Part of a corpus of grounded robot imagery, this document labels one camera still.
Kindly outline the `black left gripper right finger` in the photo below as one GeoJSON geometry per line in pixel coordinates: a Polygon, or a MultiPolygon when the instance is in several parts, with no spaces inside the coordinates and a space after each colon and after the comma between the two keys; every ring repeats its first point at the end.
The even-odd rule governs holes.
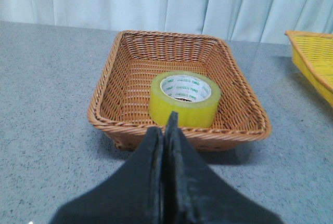
{"type": "Polygon", "coordinates": [[[282,223],[220,178],[177,121],[172,112],[164,133],[164,223],[282,223]]]}

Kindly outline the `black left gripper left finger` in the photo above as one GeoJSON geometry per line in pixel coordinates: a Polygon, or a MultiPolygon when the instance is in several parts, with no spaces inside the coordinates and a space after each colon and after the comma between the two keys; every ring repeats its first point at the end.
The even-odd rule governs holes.
{"type": "Polygon", "coordinates": [[[162,223],[162,158],[162,131],[150,127],[111,177],[63,205],[51,223],[162,223]]]}

